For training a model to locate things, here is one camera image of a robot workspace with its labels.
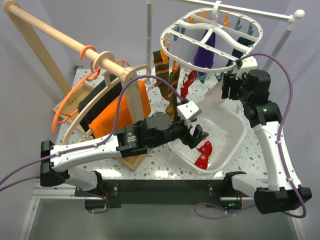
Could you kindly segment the orange cloth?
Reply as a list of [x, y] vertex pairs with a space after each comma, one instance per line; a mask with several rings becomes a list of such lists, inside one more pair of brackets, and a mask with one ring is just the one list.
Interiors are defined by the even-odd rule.
[[[144, 118], [148, 117], [151, 113], [151, 106], [145, 83], [138, 80], [139, 91], [141, 96], [142, 108]], [[112, 132], [116, 117], [116, 109], [119, 97], [116, 97], [90, 124], [89, 128], [95, 139], [108, 135]], [[130, 111], [125, 94], [123, 94], [119, 107], [119, 114], [115, 131], [123, 129], [125, 126], [132, 125]]]

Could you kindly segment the red santa sock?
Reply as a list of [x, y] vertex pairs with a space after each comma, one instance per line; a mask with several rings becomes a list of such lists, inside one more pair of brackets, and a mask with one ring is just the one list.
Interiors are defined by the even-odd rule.
[[189, 92], [189, 87], [194, 83], [197, 78], [197, 73], [195, 70], [187, 70], [184, 73], [182, 80], [182, 86], [180, 88], [180, 96], [185, 99]]
[[210, 141], [206, 141], [201, 147], [197, 148], [197, 151], [200, 153], [200, 156], [195, 161], [195, 165], [202, 169], [206, 170], [208, 168], [209, 158], [213, 152], [213, 146]]

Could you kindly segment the white sock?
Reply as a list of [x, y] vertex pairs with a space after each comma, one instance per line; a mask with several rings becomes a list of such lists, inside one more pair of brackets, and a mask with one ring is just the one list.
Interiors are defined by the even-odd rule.
[[204, 95], [205, 103], [212, 108], [216, 108], [222, 105], [225, 99], [222, 98], [222, 82], [216, 83], [210, 90]]

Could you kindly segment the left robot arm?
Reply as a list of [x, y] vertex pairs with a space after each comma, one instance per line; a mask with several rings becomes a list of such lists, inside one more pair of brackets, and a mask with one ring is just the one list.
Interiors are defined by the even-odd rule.
[[97, 171], [87, 171], [79, 165], [103, 159], [123, 159], [144, 155], [149, 149], [180, 140], [194, 149], [209, 133], [197, 124], [192, 126], [178, 117], [174, 121], [163, 113], [156, 112], [133, 125], [127, 125], [107, 136], [93, 140], [55, 145], [50, 140], [41, 143], [40, 185], [55, 187], [69, 184], [99, 196], [103, 193], [102, 175]]

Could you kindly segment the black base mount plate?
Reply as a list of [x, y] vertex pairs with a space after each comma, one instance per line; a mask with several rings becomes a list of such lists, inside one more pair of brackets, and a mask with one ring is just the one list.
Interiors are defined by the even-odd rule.
[[209, 203], [233, 211], [242, 208], [242, 194], [224, 189], [223, 180], [103, 180], [100, 188], [88, 193], [76, 188], [76, 197], [85, 197], [85, 209], [96, 210], [122, 205], [196, 205]]

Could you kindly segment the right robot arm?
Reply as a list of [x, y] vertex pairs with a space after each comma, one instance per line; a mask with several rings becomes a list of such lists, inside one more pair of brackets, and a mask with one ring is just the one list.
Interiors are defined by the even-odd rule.
[[270, 75], [260, 69], [250, 70], [239, 78], [235, 74], [223, 76], [222, 98], [242, 103], [244, 116], [262, 150], [268, 182], [234, 171], [226, 173], [222, 189], [230, 197], [241, 192], [253, 198], [261, 214], [288, 214], [299, 207], [305, 208], [312, 191], [302, 186], [290, 161], [282, 130], [285, 118], [279, 106], [269, 100], [270, 84]]

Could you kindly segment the striped olive sock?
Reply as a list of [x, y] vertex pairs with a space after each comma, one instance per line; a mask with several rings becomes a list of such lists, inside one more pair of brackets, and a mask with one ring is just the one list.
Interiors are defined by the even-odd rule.
[[155, 75], [159, 78], [162, 78], [165, 81], [168, 81], [169, 80], [169, 64], [164, 63], [160, 50], [153, 52], [153, 63], [155, 67]]
[[[171, 73], [169, 74], [168, 83], [177, 90], [178, 82], [180, 78], [181, 67], [174, 67]], [[175, 111], [177, 107], [177, 96], [170, 88], [167, 88], [167, 97], [166, 99], [169, 101], [169, 105], [166, 107], [165, 112], [174, 120]]]

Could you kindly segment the white plastic basin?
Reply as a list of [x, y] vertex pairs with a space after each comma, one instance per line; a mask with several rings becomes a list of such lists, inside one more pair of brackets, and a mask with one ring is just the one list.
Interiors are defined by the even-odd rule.
[[209, 135], [197, 146], [202, 147], [206, 141], [212, 145], [212, 153], [208, 158], [207, 169], [195, 165], [200, 156], [197, 148], [190, 149], [178, 139], [168, 144], [173, 157], [191, 169], [197, 175], [210, 175], [221, 171], [230, 161], [247, 134], [247, 125], [242, 116], [237, 112], [236, 104], [231, 106], [219, 105], [210, 107], [204, 100], [196, 102], [202, 110], [197, 121], [203, 131]]

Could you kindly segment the orange plastic hanger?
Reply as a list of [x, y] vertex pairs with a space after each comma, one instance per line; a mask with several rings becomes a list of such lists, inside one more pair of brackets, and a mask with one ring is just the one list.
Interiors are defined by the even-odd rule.
[[[121, 63], [121, 67], [124, 67], [126, 64], [128, 67], [131, 65], [124, 59], [117, 59], [115, 60], [115, 57], [112, 53], [109, 51], [103, 51], [99, 54], [98, 59], [103, 60], [104, 58], [109, 58], [111, 61], [115, 63]], [[65, 96], [65, 98], [60, 102], [58, 105], [57, 111], [54, 114], [52, 124], [51, 124], [51, 132], [55, 135], [57, 132], [57, 126], [59, 124], [63, 124], [67, 122], [71, 117], [73, 117], [76, 113], [78, 113], [78, 110], [73, 111], [70, 114], [65, 114], [62, 112], [65, 104], [68, 102], [68, 100], [73, 96], [73, 94], [77, 91], [77, 89], [85, 82], [92, 82], [96, 80], [100, 73], [101, 73], [102, 67], [98, 63], [98, 60], [94, 60], [90, 62], [90, 73], [88, 73], [80, 82], [78, 82]]]

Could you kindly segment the purple sock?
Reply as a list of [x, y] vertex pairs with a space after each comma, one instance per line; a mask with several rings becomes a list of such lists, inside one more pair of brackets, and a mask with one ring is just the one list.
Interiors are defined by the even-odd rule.
[[[216, 34], [212, 33], [212, 35], [207, 40], [206, 44], [214, 48], [215, 42]], [[214, 53], [199, 46], [193, 58], [193, 64], [197, 67], [211, 69], [214, 64]]]

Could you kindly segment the white clip sock hanger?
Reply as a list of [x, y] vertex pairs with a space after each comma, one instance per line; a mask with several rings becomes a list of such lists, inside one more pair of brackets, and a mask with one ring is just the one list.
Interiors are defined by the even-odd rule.
[[[217, 6], [199, 8], [180, 17], [160, 36], [161, 62], [168, 64], [172, 60], [174, 72], [184, 65], [186, 72], [194, 71], [201, 83], [207, 74], [221, 79], [224, 73], [231, 73], [236, 60], [252, 53], [263, 37], [256, 20], [222, 9], [220, 1], [216, 3]], [[197, 47], [193, 61], [170, 52], [170, 43], [177, 40]]]

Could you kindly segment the aluminium frame rail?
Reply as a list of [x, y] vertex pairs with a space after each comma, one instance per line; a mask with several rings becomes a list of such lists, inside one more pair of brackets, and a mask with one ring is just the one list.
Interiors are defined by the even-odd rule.
[[37, 180], [19, 238], [21, 240], [75, 240], [83, 223], [83, 198], [74, 196], [75, 188], [62, 184], [41, 187]]

